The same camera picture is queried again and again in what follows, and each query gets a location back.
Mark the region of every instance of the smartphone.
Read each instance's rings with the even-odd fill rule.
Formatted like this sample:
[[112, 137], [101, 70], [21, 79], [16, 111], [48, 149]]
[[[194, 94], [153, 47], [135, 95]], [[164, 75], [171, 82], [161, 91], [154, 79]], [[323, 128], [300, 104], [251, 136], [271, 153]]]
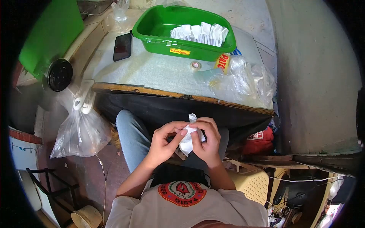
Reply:
[[119, 61], [131, 56], [132, 34], [127, 33], [115, 38], [113, 61]]

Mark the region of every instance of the yellow label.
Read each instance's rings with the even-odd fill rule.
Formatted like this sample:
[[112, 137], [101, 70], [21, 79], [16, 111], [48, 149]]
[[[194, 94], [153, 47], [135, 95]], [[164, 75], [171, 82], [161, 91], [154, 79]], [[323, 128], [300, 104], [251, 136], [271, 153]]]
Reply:
[[223, 70], [224, 74], [227, 74], [228, 72], [228, 65], [229, 65], [229, 61], [231, 59], [230, 54], [228, 53], [223, 53], [215, 62], [215, 66], [214, 69], [216, 68], [221, 68]]
[[181, 54], [181, 55], [190, 55], [190, 51], [175, 49], [175, 48], [172, 48], [172, 47], [170, 48], [170, 52], [176, 53], [176, 54]]

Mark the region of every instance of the tissue paper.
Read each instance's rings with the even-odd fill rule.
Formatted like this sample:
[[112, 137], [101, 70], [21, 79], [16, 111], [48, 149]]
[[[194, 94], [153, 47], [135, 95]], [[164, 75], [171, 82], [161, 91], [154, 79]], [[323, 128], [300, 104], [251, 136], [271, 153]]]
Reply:
[[228, 29], [219, 24], [210, 25], [202, 22], [201, 25], [183, 24], [170, 32], [171, 38], [193, 41], [221, 47], [226, 40]]
[[[189, 114], [189, 122], [195, 123], [195, 121], [196, 121], [196, 115], [194, 113]], [[201, 142], [205, 141], [205, 137], [203, 135], [203, 132], [199, 128], [191, 128], [189, 127], [189, 125], [187, 125], [184, 129], [187, 129], [188, 133], [179, 143], [179, 148], [183, 154], [189, 156], [190, 152], [193, 151], [193, 141], [191, 140], [190, 133], [192, 133], [193, 131], [197, 131]]]

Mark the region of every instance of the fingernail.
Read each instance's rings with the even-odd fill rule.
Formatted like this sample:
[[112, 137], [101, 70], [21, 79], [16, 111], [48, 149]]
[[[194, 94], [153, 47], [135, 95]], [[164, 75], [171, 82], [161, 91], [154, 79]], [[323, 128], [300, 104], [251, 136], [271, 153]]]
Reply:
[[180, 134], [181, 134], [182, 136], [185, 136], [187, 133], [188, 133], [188, 130], [187, 130], [187, 129], [182, 129], [182, 130], [180, 131]]

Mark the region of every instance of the shirt logo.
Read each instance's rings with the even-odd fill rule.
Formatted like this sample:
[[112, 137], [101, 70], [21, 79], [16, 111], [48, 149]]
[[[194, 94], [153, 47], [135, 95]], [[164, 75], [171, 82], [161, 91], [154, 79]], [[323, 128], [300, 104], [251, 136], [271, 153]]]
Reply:
[[158, 193], [165, 200], [178, 206], [193, 206], [205, 197], [207, 190], [195, 182], [174, 181], [161, 184]]
[[176, 53], [176, 54], [181, 54], [181, 55], [190, 55], [190, 51], [175, 49], [175, 48], [172, 48], [172, 47], [170, 48], [170, 52]]

